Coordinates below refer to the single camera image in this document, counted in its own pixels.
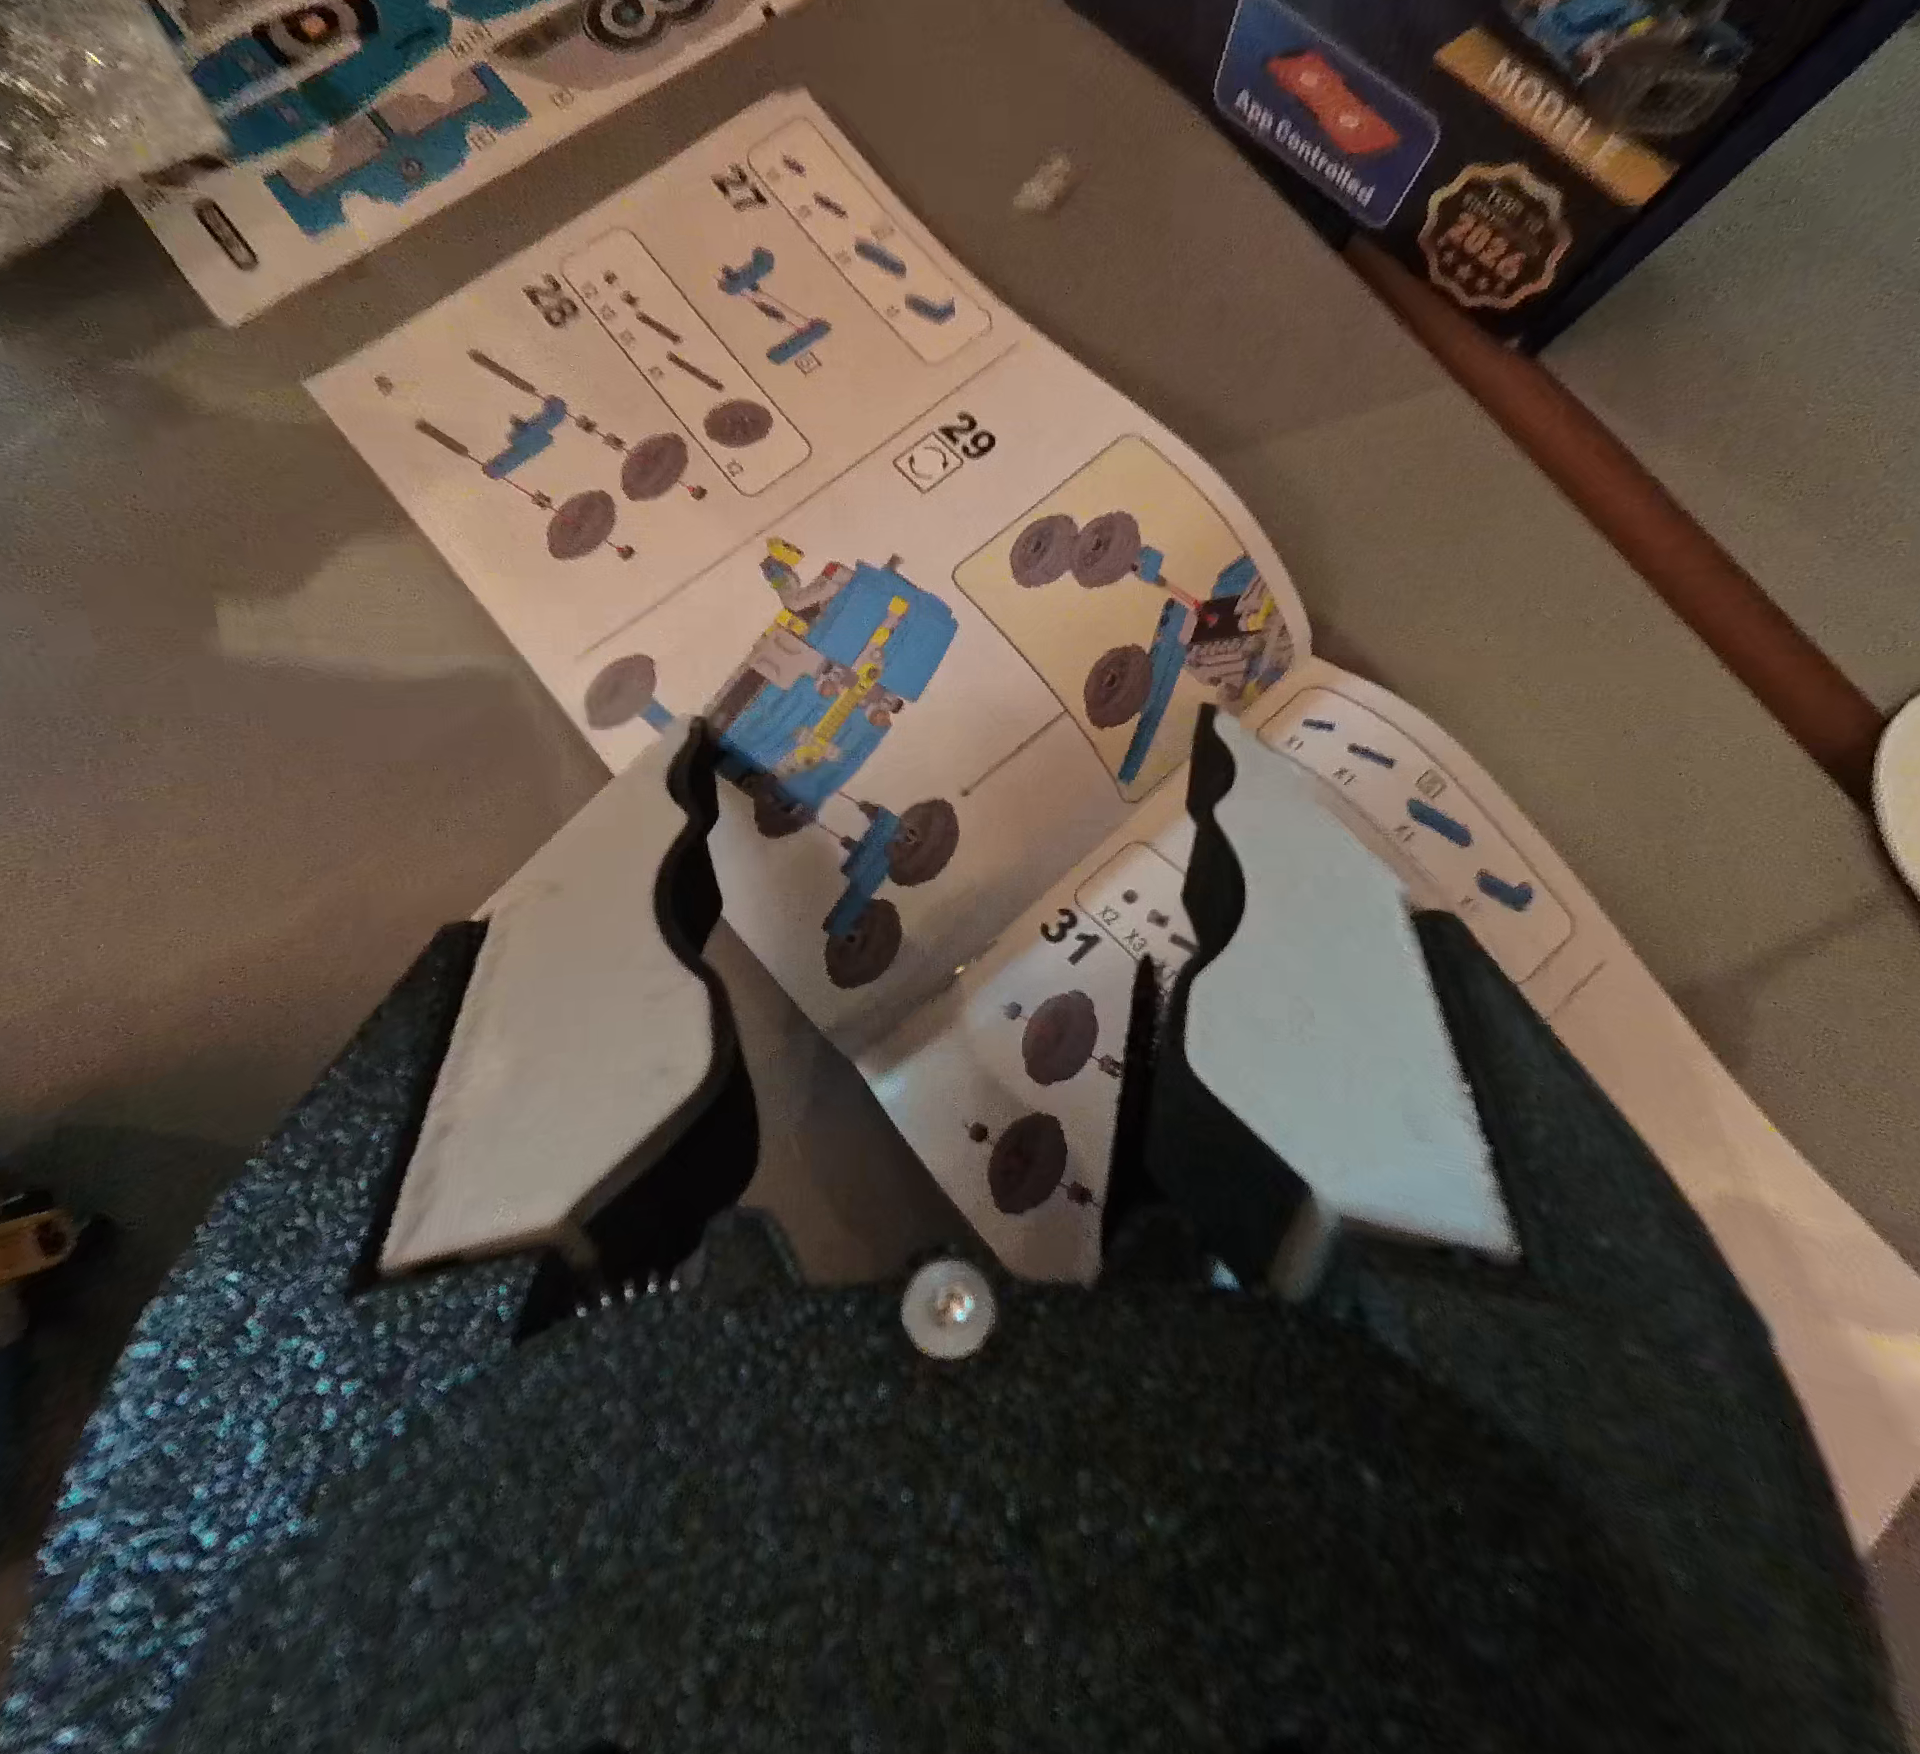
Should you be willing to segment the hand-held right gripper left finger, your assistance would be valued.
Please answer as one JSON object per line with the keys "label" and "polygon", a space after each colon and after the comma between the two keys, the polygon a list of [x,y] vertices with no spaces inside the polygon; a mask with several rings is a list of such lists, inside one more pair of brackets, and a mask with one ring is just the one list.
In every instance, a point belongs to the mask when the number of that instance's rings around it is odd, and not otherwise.
{"label": "hand-held right gripper left finger", "polygon": [[737,1014],[709,960],[718,748],[670,718],[466,921],[471,963],[352,1286],[523,1259],[515,1336],[696,1286],[762,1156]]}

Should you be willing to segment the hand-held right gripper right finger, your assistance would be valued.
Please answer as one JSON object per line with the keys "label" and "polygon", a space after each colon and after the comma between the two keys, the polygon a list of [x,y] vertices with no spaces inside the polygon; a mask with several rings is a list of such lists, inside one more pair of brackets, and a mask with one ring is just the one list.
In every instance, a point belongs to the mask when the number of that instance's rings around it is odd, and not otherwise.
{"label": "hand-held right gripper right finger", "polygon": [[1520,1259],[1422,917],[1236,718],[1188,758],[1192,950],[1140,963],[1100,1250],[1170,1216],[1235,1286],[1304,1297],[1347,1236]]}

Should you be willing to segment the grey desk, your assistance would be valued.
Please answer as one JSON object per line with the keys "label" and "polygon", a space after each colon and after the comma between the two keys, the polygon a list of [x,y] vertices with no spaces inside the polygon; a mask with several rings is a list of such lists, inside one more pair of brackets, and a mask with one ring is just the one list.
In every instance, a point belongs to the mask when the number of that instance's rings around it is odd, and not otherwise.
{"label": "grey desk", "polygon": [[[158,1284],[427,936],[605,782],[300,381],[777,87],[1253,506],[1916,1261],[1916,909],[1860,809],[1172,87],[1058,0],[814,0],[252,327],[126,206],[3,272],[3,1153]],[[1015,213],[1054,152],[1064,206]]]}

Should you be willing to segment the open instruction booklet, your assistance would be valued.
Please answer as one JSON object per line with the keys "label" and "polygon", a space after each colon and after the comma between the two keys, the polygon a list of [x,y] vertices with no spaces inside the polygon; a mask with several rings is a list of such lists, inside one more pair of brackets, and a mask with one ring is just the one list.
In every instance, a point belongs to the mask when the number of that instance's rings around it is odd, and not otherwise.
{"label": "open instruction booklet", "polygon": [[[1916,1489],[1916,1272],[1461,745],[1313,652],[1185,443],[971,279],[802,90],[307,381],[612,771],[704,715],[734,932],[1010,1275],[1089,1284],[1140,963],[1195,946],[1195,720],[1443,909],[1630,1117],[1857,1544]],[[1341,826],[1355,840],[1332,843]]]}

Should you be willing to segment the blue sticker sheet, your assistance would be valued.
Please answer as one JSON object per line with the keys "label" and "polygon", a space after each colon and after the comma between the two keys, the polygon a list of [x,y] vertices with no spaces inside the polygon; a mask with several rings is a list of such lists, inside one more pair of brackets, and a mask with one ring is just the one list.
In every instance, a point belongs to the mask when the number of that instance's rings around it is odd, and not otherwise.
{"label": "blue sticker sheet", "polygon": [[220,144],[131,186],[221,327],[807,0],[150,0]]}

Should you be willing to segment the dark blue robot kit box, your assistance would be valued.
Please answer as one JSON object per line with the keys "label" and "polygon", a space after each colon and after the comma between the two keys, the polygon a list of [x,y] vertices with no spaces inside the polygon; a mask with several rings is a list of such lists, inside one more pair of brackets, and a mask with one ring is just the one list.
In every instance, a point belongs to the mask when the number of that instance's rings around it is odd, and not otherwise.
{"label": "dark blue robot kit box", "polygon": [[1067,0],[1328,236],[1534,355],[1916,0]]}

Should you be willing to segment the crinkled clear plastic bag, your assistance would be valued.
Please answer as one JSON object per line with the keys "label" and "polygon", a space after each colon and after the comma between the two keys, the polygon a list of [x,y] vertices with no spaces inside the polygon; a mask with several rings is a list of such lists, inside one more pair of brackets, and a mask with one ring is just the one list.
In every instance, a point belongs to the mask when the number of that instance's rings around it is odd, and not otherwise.
{"label": "crinkled clear plastic bag", "polygon": [[223,135],[145,0],[1,0],[1,260]]}

